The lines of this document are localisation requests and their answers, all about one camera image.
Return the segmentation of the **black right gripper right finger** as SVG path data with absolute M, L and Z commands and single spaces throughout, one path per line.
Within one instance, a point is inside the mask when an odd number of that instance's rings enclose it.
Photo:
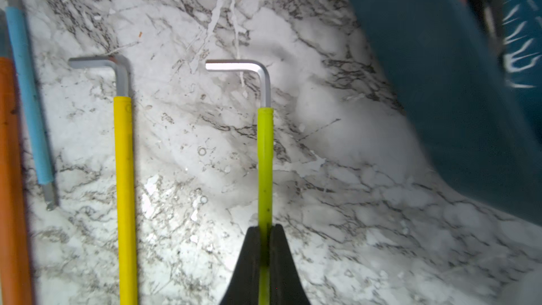
M 284 228 L 279 224 L 270 232 L 270 304 L 311 304 L 301 284 Z

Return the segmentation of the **lime green handled hex key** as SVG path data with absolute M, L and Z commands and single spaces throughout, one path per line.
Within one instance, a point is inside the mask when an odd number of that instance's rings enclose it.
M 273 108 L 270 75 L 253 60 L 207 60 L 209 71 L 254 72 L 261 80 L 261 107 L 258 109 L 258 228 L 261 232 L 261 266 L 258 304 L 270 303 L 270 232 L 272 229 Z

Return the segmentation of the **yellow handled hex key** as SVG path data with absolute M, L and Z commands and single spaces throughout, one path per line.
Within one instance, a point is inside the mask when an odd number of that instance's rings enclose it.
M 128 68 L 112 56 L 69 59 L 74 69 L 109 67 L 114 71 L 114 147 L 117 181 L 119 295 L 121 304 L 138 303 L 134 128 Z

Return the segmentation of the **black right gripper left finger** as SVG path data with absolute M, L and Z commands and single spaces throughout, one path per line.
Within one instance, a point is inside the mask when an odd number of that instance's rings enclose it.
M 250 227 L 220 305 L 258 304 L 260 266 L 261 232 Z

